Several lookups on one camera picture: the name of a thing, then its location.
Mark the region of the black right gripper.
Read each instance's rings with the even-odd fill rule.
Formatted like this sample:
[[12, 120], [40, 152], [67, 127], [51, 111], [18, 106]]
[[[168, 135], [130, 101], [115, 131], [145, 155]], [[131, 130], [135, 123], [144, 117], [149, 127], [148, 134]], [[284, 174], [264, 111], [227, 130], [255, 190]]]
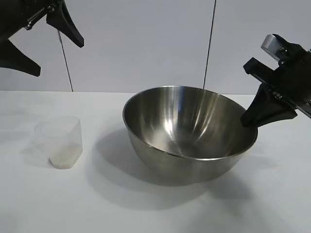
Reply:
[[255, 58], [244, 71], [260, 81], [258, 91], [241, 123], [261, 127], [297, 117], [296, 110], [311, 115], [311, 53], [299, 44], [288, 43], [276, 51], [278, 68], [269, 68]]

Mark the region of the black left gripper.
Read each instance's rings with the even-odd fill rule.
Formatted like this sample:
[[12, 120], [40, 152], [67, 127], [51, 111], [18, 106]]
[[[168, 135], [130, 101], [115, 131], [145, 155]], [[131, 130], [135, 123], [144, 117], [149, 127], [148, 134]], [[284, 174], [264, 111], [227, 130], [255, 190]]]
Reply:
[[82, 48], [84, 38], [76, 28], [64, 0], [0, 1], [0, 67], [40, 76], [41, 67], [10, 40], [22, 28], [31, 29], [47, 14], [46, 22]]

